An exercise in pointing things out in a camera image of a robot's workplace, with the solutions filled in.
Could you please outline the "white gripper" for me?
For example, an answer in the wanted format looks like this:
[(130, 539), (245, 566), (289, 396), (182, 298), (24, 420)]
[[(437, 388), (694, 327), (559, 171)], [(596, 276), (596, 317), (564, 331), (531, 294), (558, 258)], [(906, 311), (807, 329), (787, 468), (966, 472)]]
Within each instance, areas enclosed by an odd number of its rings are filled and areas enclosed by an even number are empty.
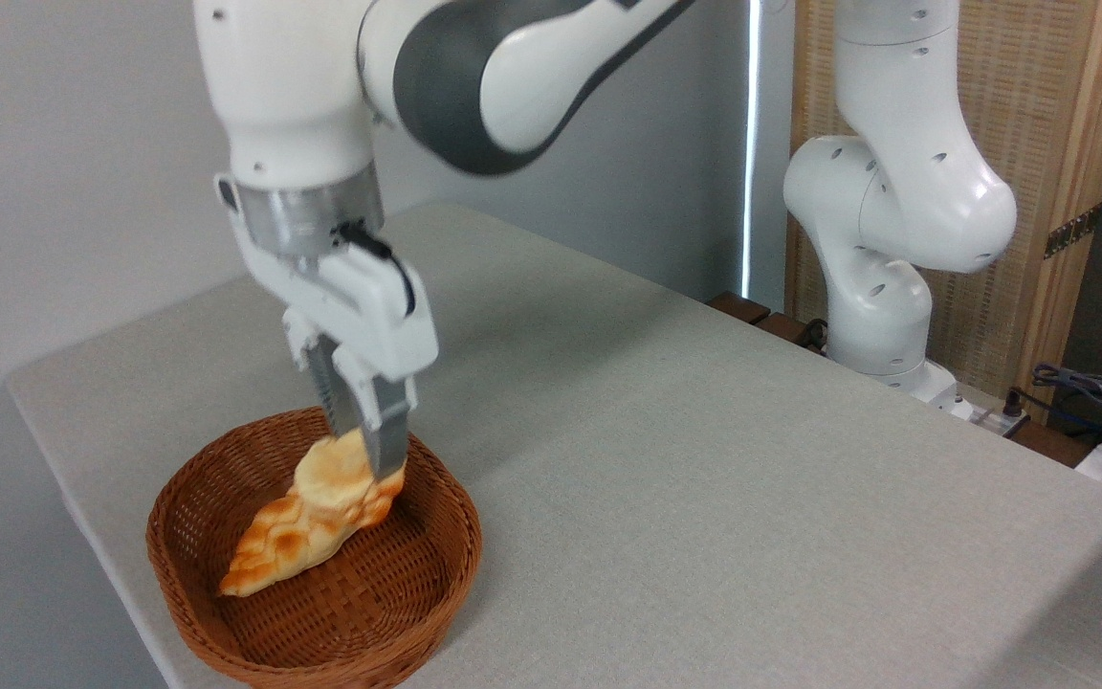
[(379, 237), (379, 180), (257, 189), (220, 174), (215, 187), (248, 271), (288, 309), (289, 348), (331, 432), (358, 429), (372, 477), (397, 474), (408, 457), (407, 378), (440, 345), (423, 282)]

